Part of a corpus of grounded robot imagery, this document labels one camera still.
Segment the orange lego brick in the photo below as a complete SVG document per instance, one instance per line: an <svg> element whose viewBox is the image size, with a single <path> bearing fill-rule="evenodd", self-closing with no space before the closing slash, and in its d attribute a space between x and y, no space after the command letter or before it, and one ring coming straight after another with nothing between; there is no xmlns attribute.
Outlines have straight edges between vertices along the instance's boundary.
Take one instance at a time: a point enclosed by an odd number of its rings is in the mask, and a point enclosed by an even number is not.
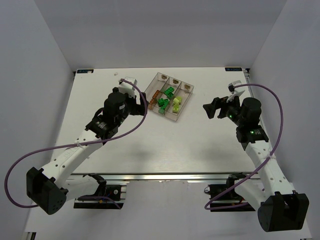
<svg viewBox="0 0 320 240"><path fill-rule="evenodd" d="M148 103L148 109L152 110L154 108L154 102L155 102L155 99L152 98L149 103Z"/></svg>

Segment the green two-by-three lego brick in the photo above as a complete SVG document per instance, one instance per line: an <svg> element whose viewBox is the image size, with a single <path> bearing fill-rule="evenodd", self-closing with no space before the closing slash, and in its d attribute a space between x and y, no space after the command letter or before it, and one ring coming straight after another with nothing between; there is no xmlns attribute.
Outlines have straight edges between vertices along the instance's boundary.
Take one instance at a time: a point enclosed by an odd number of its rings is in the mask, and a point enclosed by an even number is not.
<svg viewBox="0 0 320 240"><path fill-rule="evenodd" d="M165 100L163 98L160 98L158 101L157 101L157 104L159 107L162 107L164 104L165 104Z"/></svg>

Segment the small green lego cube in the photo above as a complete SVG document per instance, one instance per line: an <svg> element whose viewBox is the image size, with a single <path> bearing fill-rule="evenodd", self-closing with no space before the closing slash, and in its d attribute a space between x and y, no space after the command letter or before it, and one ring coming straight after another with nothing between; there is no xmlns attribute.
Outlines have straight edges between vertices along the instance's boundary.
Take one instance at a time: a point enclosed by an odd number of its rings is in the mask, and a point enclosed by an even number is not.
<svg viewBox="0 0 320 240"><path fill-rule="evenodd" d="M158 112L163 114L165 112L165 109L166 108L164 106L162 106L162 107L159 108Z"/></svg>

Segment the green lego plate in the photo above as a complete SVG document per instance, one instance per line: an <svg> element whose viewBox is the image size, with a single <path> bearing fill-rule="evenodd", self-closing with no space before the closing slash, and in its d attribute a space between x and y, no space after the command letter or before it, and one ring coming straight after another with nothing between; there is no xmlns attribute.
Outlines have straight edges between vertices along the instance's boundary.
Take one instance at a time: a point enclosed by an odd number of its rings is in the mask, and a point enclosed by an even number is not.
<svg viewBox="0 0 320 240"><path fill-rule="evenodd" d="M167 88L167 89L164 91L164 93L168 94L168 93L173 93L174 91L175 91L175 89L174 89L172 86L170 86L169 88Z"/></svg>

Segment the lime sloped lego brick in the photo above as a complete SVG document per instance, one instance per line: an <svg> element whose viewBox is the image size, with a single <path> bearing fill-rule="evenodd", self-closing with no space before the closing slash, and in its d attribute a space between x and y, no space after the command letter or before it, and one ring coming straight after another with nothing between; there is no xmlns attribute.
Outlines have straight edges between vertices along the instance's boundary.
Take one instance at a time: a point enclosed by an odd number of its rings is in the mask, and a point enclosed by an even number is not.
<svg viewBox="0 0 320 240"><path fill-rule="evenodd" d="M181 98L180 96L177 96L177 97L175 97L175 98L173 99L172 104L173 104L174 106L179 106L179 105L181 104L181 102L182 102L182 98Z"/></svg>

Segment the small lime lego brick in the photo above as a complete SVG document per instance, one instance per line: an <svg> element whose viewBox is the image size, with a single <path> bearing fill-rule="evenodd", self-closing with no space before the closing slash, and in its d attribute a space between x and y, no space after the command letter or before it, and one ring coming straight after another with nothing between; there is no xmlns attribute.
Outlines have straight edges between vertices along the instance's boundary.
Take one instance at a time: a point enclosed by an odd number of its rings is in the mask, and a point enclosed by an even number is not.
<svg viewBox="0 0 320 240"><path fill-rule="evenodd" d="M173 112L173 113L178 113L179 110L180 110L180 106L179 106L179 105L174 105L174 106L172 107L172 112Z"/></svg>

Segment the brown lego plate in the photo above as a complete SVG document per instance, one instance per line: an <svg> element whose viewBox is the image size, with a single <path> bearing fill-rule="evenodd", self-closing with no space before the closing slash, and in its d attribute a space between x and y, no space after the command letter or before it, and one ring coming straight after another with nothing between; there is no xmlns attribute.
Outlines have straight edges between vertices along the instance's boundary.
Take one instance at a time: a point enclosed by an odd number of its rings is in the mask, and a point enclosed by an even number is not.
<svg viewBox="0 0 320 240"><path fill-rule="evenodd" d="M153 94L153 96L152 96L152 98L153 99L156 99L157 98L157 96L160 94L160 90L157 90L154 94Z"/></svg>

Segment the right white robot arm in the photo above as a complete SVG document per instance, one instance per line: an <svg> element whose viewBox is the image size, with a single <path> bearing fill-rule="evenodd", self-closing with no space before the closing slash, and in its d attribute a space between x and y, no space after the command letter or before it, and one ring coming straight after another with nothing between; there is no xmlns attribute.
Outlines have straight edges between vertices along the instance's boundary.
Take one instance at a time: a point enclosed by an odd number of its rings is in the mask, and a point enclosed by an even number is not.
<svg viewBox="0 0 320 240"><path fill-rule="evenodd" d="M309 199L296 192L282 172L269 138L259 124L261 102L253 97L216 97L203 108L209 119L219 110L219 119L228 118L236 124L236 138L254 164L247 175L232 175L226 189L211 198L214 202L229 193L242 197L256 212L265 232L301 230L307 215Z"/></svg>

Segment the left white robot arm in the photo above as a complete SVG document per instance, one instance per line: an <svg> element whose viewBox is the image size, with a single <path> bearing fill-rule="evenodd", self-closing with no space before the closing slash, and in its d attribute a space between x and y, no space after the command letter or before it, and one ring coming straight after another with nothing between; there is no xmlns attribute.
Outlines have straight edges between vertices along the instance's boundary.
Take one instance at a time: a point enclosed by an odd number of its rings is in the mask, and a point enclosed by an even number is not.
<svg viewBox="0 0 320 240"><path fill-rule="evenodd" d="M124 92L115 87L96 111L92 120L71 146L53 161L26 173L26 193L48 215L55 214L65 202L79 197L100 197L106 181L98 174L88 173L81 180L69 180L74 170L104 146L118 133L119 127L129 116L146 116L148 109L146 94L140 101L133 91Z"/></svg>

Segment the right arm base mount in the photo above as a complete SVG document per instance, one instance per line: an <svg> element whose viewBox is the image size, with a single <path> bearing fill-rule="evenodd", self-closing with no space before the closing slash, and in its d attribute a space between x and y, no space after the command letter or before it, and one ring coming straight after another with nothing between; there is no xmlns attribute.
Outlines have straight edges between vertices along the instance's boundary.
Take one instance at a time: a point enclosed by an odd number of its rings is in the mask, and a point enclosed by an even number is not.
<svg viewBox="0 0 320 240"><path fill-rule="evenodd" d="M209 195L209 199L216 197L218 194L224 192L229 187L232 187L237 180L242 180L246 177L243 173L230 174L226 179L225 183L214 183L209 184L204 188L204 193ZM211 212L254 212L254 208L249 205L245 199L238 195L235 190L231 190L224 194L217 200L213 201L210 208Z"/></svg>

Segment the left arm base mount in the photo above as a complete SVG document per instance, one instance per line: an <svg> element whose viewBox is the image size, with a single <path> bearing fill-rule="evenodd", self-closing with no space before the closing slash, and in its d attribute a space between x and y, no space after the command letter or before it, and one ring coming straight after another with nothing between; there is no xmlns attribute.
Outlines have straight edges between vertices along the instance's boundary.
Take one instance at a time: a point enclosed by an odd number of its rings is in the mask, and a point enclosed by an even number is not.
<svg viewBox="0 0 320 240"><path fill-rule="evenodd" d="M126 199L126 183L108 183L102 176L96 173L89 173L82 176L89 177L98 186L93 194L82 194L74 200L74 209L95 209L95 210L121 210Z"/></svg>

